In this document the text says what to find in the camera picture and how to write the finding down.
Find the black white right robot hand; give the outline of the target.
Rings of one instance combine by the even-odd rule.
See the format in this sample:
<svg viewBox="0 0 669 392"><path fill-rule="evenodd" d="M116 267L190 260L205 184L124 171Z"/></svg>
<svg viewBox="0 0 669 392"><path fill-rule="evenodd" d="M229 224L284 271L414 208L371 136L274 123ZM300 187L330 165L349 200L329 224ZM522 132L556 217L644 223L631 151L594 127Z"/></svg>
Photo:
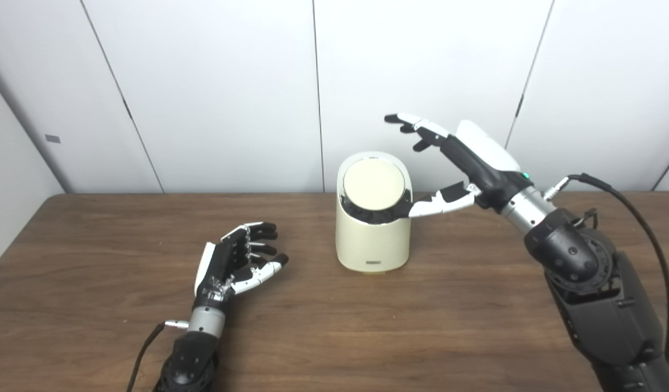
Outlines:
<svg viewBox="0 0 669 392"><path fill-rule="evenodd" d="M405 134L418 134L420 141L412 147L416 152L437 147L468 180L394 207L396 217L439 215L474 204L500 212L516 194L533 185L515 158L472 121L461 121L453 132L407 113L386 115L384 121L399 124Z"/></svg>

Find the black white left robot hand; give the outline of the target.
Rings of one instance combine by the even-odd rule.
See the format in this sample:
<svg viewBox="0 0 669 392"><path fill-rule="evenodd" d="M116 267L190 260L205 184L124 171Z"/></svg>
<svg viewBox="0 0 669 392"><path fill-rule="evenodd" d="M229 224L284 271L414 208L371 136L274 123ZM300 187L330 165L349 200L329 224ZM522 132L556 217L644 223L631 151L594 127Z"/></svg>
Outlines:
<svg viewBox="0 0 669 392"><path fill-rule="evenodd" d="M277 226L269 222L244 223L204 248L193 293L192 309L225 310L237 295L274 277L289 262L266 243L277 239Z"/></svg>

